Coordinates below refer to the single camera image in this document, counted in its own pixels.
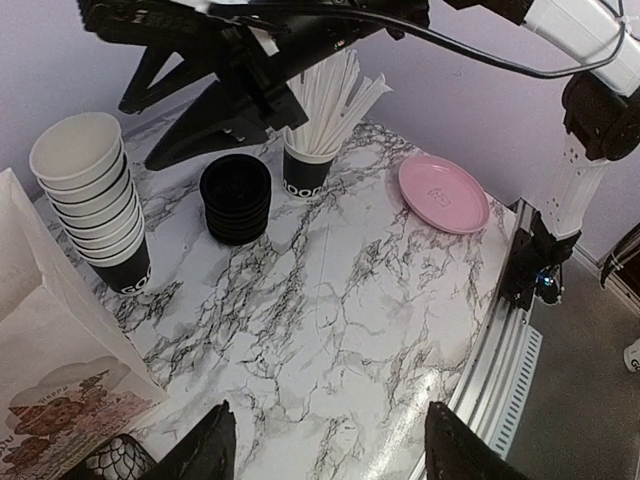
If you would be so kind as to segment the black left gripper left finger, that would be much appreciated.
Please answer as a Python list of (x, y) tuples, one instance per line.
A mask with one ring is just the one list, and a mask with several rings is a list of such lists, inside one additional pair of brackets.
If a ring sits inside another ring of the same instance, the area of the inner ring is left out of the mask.
[(142, 479), (233, 479), (235, 455), (236, 420), (229, 403), (223, 401)]

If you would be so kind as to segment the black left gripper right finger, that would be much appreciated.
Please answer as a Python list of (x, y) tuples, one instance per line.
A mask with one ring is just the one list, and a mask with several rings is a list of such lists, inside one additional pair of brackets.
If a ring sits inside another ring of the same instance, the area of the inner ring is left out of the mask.
[(425, 419), (428, 479), (527, 480), (487, 446), (449, 407), (430, 402)]

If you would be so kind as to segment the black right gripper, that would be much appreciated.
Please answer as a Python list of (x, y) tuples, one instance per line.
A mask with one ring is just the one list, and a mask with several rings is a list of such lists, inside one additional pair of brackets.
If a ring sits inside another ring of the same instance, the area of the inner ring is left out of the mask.
[(119, 103), (142, 113), (215, 75), (145, 158), (164, 170), (199, 155), (264, 143), (306, 116), (287, 81), (398, 21), (428, 19), (425, 1), (81, 1), (86, 31), (143, 55)]

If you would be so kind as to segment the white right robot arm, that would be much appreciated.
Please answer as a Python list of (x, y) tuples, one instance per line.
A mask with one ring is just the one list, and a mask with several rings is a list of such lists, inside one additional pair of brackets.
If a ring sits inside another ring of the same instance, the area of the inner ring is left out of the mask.
[[(621, 7), (601, 1), (486, 1), (483, 8), (575, 61), (562, 71), (564, 126), (581, 147), (539, 211), (540, 243), (574, 245), (604, 168), (639, 143), (639, 42)], [(206, 77), (206, 88), (146, 158), (159, 171), (193, 157), (262, 143), (306, 120), (289, 81), (379, 30), (425, 40), (530, 78), (510, 62), (435, 32), (425, 1), (82, 1), (84, 28), (143, 57), (119, 108), (136, 114)]]

